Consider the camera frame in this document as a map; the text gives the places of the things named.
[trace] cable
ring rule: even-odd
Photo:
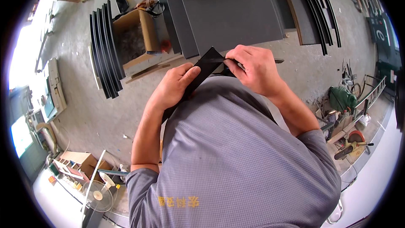
[[[347,162],[349,162],[350,166],[353,167],[354,170],[356,171],[356,176],[354,177],[354,179],[353,179],[351,182],[342,181],[342,182],[344,182],[344,183],[349,183],[349,185],[346,187],[346,188],[348,188],[348,187],[350,186],[350,184],[352,184],[352,183],[357,179],[358,173],[357,173],[357,170],[356,170],[356,168],[354,167],[354,165],[347,159],[347,156],[346,156],[346,160],[347,160]]]

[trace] window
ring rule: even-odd
[[[21,116],[11,126],[11,134],[13,135],[15,151],[18,157],[21,157],[27,147],[32,143],[30,130],[28,129],[24,116]]]

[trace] metal rod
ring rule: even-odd
[[[103,172],[106,175],[118,175],[118,176],[125,176],[128,175],[129,172],[121,172],[121,171],[113,171],[113,170],[104,170],[104,169],[99,169],[99,172]]]
[[[84,201],[83,201],[83,206],[81,208],[81,221],[80,221],[80,228],[83,227],[83,217],[84,217],[84,210],[86,209],[86,203],[87,203],[87,197],[89,196],[89,192],[90,192],[90,186],[92,185],[92,181],[94,180],[94,177],[96,177],[97,174],[97,170],[99,169],[101,160],[104,156],[105,150],[103,150],[103,152],[101,153],[100,159],[97,162],[96,167],[94,168],[94,172],[92,175],[92,178],[90,179],[90,183],[89,183],[89,187],[87,188],[87,192],[86,192],[86,197],[84,197]]]

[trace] black strap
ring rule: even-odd
[[[168,108],[165,110],[163,113],[163,119],[162,123],[164,123],[167,119],[170,118],[170,116],[173,114],[173,112],[176,110],[176,108],[185,100],[187,100],[192,92],[194,92],[197,87],[200,86],[200,84],[208,78],[209,75],[212,74],[212,72],[218,68],[221,65],[221,62],[212,62],[213,58],[222,58],[224,59],[223,56],[221,56],[220,53],[218,53],[214,47],[211,47],[203,56],[202,58],[194,65],[194,66],[199,66],[201,68],[200,74],[187,86],[185,89],[184,95],[181,98],[181,100],[174,105],[171,108]]]

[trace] gray panel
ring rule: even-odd
[[[170,13],[169,5],[167,4],[167,0],[159,0],[159,2],[163,3],[165,6],[165,10],[163,11],[163,18],[165,20],[167,33],[169,33],[170,43],[172,44],[173,52],[179,53],[181,52],[181,47],[179,43],[179,39],[177,38],[177,33],[175,29],[175,25],[173,24],[173,19]]]
[[[275,6],[281,15],[283,27],[285,29],[294,29],[295,23],[294,19],[292,18],[290,7],[288,6],[287,0],[275,0]]]
[[[283,39],[271,0],[183,0],[200,54]]]
[[[296,17],[295,24],[301,45],[320,44],[321,39],[308,2],[306,0],[290,0],[290,2],[291,13]]]
[[[181,50],[183,51],[184,58],[197,56],[198,50],[196,42],[188,22],[183,2],[181,0],[167,0],[167,3],[170,8],[173,24],[175,25],[177,37],[179,38],[179,43]]]

